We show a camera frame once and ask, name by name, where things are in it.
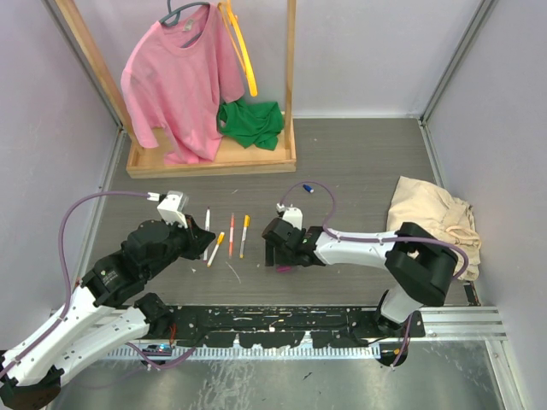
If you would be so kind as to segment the white pen yellow end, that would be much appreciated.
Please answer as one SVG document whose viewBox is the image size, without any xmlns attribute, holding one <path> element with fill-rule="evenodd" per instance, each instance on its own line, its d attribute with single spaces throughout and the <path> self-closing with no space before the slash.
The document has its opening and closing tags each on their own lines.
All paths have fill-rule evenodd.
<svg viewBox="0 0 547 410">
<path fill-rule="evenodd" d="M 209 257 L 209 259 L 208 259 L 208 261 L 207 261 L 207 267 L 212 267 L 213 262 L 214 262 L 214 260 L 215 260 L 215 257 L 216 257 L 216 255 L 217 255 L 217 253 L 218 253 L 218 250 L 219 250 L 219 247 L 220 247 L 220 246 L 221 246 L 221 245 L 220 245 L 219 243 L 217 243 L 217 244 L 215 245 L 215 247 L 214 247 L 214 249 L 213 249 L 213 251 L 212 251 L 212 253 L 211 253 L 211 255 L 210 255 L 210 257 Z"/>
</svg>

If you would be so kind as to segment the white pen purple end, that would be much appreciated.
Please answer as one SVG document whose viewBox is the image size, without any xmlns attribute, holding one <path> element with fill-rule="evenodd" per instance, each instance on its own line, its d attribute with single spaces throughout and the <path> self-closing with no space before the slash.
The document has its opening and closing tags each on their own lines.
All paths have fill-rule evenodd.
<svg viewBox="0 0 547 410">
<path fill-rule="evenodd" d="M 209 231 L 210 228 L 210 219 L 211 219 L 211 209 L 210 207 L 207 207 L 206 210 L 206 216 L 205 216 L 205 222 L 204 222 L 204 229 L 205 231 Z M 209 246 L 206 247 L 206 249 L 203 252 L 203 261 L 207 261 L 209 256 Z"/>
</svg>

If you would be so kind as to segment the orange highlighter pen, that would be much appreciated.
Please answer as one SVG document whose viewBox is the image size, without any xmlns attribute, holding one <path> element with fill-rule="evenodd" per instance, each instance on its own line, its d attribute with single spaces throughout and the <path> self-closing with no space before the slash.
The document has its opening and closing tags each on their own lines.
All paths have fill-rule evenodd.
<svg viewBox="0 0 547 410">
<path fill-rule="evenodd" d="M 230 231 L 228 239 L 228 258 L 232 259 L 233 256 L 233 243 L 234 243 L 234 231 L 235 231 L 235 214 L 231 214 L 230 219 Z"/>
</svg>

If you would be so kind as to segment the white marker orange tip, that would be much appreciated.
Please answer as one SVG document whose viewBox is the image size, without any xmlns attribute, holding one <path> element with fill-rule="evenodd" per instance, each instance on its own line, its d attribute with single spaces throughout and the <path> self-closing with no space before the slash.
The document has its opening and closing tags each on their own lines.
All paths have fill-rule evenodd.
<svg viewBox="0 0 547 410">
<path fill-rule="evenodd" d="M 243 230 L 242 230 L 242 237 L 241 237 L 241 243 L 240 243 L 240 249 L 239 249 L 239 258 L 240 259 L 244 258 L 244 247 L 245 247 L 245 244 L 246 244 L 247 231 L 248 231 L 248 226 L 245 225 Z"/>
</svg>

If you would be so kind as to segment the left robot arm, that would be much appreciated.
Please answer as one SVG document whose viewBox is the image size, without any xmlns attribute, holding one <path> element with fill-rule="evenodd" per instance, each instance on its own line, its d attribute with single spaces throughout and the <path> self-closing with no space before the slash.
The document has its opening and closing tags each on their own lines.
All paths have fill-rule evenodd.
<svg viewBox="0 0 547 410">
<path fill-rule="evenodd" d="M 47 406 L 79 372 L 111 349 L 144 336 L 161 338 L 173 315 L 144 287 L 179 258 L 197 260 L 215 234 L 197 226 L 147 220 L 120 250 L 97 261 L 71 296 L 47 323 L 58 326 L 44 339 L 36 331 L 1 355 L 1 400 L 10 409 Z"/>
</svg>

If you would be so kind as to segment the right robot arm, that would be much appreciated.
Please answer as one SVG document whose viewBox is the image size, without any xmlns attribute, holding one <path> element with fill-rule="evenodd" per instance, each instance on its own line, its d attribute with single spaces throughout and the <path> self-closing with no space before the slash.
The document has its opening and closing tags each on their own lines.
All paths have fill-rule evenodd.
<svg viewBox="0 0 547 410">
<path fill-rule="evenodd" d="M 367 234 L 300 229 L 277 217 L 262 238 L 269 267 L 344 264 L 388 272 L 396 285 L 384 293 L 374 314 L 376 329 L 387 337 L 395 336 L 414 311 L 444 305 L 458 262 L 449 245 L 411 222 L 396 231 Z"/>
</svg>

